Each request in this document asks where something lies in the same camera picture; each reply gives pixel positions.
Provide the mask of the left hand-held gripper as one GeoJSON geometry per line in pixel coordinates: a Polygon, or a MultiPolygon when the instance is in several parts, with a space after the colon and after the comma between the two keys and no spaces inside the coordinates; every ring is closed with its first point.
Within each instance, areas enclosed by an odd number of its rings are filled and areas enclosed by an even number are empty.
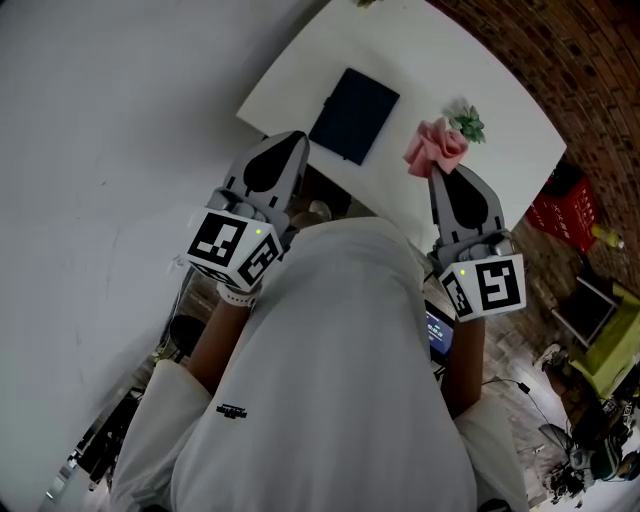
{"type": "Polygon", "coordinates": [[[307,135],[289,131],[265,137],[237,158],[223,187],[191,214],[185,259],[210,279],[252,290],[290,248],[287,209],[309,151],[307,135]]]}

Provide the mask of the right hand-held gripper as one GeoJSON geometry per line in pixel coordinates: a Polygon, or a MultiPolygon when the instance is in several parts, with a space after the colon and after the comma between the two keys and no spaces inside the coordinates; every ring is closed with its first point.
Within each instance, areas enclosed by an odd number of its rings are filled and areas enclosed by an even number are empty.
{"type": "Polygon", "coordinates": [[[467,167],[449,175],[434,167],[428,183],[440,243],[428,258],[457,318],[467,322],[524,308],[523,256],[515,252],[510,232],[502,230],[493,189],[467,167]]]}

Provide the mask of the pink cloth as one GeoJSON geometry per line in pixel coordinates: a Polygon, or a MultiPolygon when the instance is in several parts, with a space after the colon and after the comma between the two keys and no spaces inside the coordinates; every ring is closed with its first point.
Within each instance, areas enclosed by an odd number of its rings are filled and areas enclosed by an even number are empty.
{"type": "Polygon", "coordinates": [[[467,139],[458,130],[449,129],[447,120],[440,117],[419,124],[403,159],[409,165],[410,175],[429,178],[436,167],[451,174],[468,149],[467,139]]]}

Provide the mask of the dark blue notebook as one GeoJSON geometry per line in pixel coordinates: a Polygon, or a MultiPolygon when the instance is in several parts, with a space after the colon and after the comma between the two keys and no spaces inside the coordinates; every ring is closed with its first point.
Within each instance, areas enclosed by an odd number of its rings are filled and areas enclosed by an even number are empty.
{"type": "Polygon", "coordinates": [[[324,102],[309,139],[361,165],[399,98],[392,89],[347,68],[324,102]]]}

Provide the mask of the person's right forearm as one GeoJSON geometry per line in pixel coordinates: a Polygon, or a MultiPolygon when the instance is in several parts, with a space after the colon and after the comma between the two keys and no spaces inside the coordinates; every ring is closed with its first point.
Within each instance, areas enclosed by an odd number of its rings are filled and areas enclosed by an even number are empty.
{"type": "Polygon", "coordinates": [[[451,352],[441,385],[452,419],[462,415],[480,400],[485,331],[484,318],[455,322],[451,352]]]}

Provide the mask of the person's left forearm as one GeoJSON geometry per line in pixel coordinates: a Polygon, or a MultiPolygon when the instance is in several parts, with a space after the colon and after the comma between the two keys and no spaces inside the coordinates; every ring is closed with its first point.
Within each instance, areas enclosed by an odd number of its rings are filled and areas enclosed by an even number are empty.
{"type": "Polygon", "coordinates": [[[214,396],[251,309],[220,301],[196,343],[187,371],[214,396]]]}

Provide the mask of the small green plant sprig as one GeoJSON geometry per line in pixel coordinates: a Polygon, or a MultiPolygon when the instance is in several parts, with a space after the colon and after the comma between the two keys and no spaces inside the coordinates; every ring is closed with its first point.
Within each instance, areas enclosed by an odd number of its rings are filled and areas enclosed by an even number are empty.
{"type": "Polygon", "coordinates": [[[452,104],[446,117],[451,128],[460,132],[469,143],[484,144],[486,142],[485,124],[474,105],[464,101],[452,104]]]}

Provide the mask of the red fire extinguisher box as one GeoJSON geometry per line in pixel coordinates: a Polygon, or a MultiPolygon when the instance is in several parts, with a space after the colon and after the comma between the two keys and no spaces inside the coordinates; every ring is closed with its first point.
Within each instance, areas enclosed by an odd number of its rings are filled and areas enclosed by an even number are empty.
{"type": "Polygon", "coordinates": [[[595,243],[591,228],[598,220],[586,174],[560,161],[526,212],[529,224],[585,254],[595,243]]]}

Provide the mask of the white wristwatch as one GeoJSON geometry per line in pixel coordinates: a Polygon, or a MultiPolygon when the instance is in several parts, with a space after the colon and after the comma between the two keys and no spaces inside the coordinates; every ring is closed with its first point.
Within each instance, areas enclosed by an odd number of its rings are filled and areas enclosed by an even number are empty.
{"type": "Polygon", "coordinates": [[[222,282],[217,283],[216,290],[221,300],[231,306],[240,308],[252,308],[260,294],[260,288],[244,292],[222,282]]]}

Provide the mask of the yellow-green bottle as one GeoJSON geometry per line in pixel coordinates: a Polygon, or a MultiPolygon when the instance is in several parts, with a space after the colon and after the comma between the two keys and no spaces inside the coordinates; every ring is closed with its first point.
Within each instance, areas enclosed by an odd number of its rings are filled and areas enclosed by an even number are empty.
{"type": "Polygon", "coordinates": [[[598,223],[591,225],[591,233],[596,239],[604,242],[611,248],[623,249],[625,247],[624,240],[617,232],[598,223]]]}

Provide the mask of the lime green chair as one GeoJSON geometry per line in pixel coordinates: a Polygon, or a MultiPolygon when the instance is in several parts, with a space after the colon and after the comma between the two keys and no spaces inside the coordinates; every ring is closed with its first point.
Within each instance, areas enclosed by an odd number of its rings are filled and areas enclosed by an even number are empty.
{"type": "Polygon", "coordinates": [[[602,400],[608,399],[640,361],[640,298],[620,283],[612,284],[618,308],[586,352],[569,364],[582,374],[602,400]]]}

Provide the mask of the person's white shirt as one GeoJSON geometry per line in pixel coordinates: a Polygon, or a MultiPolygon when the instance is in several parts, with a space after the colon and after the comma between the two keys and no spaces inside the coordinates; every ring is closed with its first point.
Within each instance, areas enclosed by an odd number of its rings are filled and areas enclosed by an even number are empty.
{"type": "Polygon", "coordinates": [[[159,362],[111,512],[528,512],[502,406],[456,419],[431,367],[422,268],[389,222],[303,229],[214,396],[159,362]]]}

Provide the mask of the black equipment rack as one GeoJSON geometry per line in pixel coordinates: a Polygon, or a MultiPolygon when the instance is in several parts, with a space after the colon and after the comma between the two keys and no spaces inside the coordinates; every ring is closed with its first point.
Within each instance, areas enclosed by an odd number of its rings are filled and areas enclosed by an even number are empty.
{"type": "Polygon", "coordinates": [[[60,503],[79,470],[88,474],[91,491],[104,479],[111,485],[124,437],[143,394],[142,388],[132,387],[104,420],[94,422],[61,466],[45,493],[44,504],[60,503]]]}

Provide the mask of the white metal frame stool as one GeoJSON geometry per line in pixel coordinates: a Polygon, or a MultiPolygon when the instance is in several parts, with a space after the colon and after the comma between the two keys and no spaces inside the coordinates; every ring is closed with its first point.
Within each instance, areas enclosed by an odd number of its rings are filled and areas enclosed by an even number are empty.
{"type": "Polygon", "coordinates": [[[603,291],[598,281],[578,275],[576,282],[572,294],[559,299],[551,314],[587,350],[617,311],[620,300],[611,292],[603,291]]]}

